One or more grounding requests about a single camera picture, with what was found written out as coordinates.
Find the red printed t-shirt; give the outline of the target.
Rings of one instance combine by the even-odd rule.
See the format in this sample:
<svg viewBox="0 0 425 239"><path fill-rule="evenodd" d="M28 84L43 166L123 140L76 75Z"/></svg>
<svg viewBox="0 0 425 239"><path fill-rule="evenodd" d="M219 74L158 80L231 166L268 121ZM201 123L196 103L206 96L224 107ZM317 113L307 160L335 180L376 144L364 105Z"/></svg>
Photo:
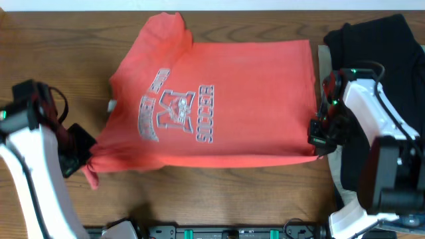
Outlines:
<svg viewBox="0 0 425 239"><path fill-rule="evenodd" d="M194 42L178 13L149 18L110 78L116 105L83 172L244 168L315 159L308 40Z"/></svg>

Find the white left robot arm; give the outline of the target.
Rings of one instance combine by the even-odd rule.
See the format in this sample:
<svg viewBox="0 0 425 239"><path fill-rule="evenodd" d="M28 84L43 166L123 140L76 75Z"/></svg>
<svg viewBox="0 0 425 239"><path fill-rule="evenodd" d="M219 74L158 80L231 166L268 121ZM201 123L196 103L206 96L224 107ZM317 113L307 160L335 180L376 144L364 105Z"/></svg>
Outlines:
<svg viewBox="0 0 425 239"><path fill-rule="evenodd" d="M13 101L1 108L1 158L23 211L29 238L141 238L123 218L86 228L74 211L64 180L85 166L96 140L77 123L63 126L52 96L56 89L27 80L13 86Z"/></svg>

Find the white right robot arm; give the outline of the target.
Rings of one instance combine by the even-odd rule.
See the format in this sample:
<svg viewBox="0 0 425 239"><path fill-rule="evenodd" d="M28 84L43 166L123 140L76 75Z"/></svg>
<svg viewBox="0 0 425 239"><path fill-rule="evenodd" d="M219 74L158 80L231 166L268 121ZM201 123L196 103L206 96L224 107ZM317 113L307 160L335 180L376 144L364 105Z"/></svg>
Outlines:
<svg viewBox="0 0 425 239"><path fill-rule="evenodd" d="M359 124L370 150L357 196L329 216L321 238L361 238L401 216L424 212L424 140L385 96L381 74L342 68L323 81L322 103L308 126L308 143L319 155L348 142Z"/></svg>

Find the black garment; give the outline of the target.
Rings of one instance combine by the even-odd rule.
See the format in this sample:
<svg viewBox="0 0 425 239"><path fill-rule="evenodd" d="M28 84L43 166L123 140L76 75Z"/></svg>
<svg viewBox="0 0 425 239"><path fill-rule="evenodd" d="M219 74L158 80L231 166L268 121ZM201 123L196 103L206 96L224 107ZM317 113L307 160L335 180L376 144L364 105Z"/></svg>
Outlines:
<svg viewBox="0 0 425 239"><path fill-rule="evenodd" d="M382 64L380 83L386 97L403 120L424 135L424 51L402 15L346 23L328 33L324 42L335 70L364 68L367 61Z"/></svg>

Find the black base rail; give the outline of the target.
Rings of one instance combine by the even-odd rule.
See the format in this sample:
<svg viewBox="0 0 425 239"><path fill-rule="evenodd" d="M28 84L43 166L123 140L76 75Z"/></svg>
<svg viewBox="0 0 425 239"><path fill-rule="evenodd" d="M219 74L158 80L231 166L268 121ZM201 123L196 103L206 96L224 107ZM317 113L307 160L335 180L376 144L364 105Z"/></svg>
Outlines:
<svg viewBox="0 0 425 239"><path fill-rule="evenodd" d="M201 226L136 226L137 238L154 239L326 239L324 226L312 223L289 222L272 227L201 227Z"/></svg>

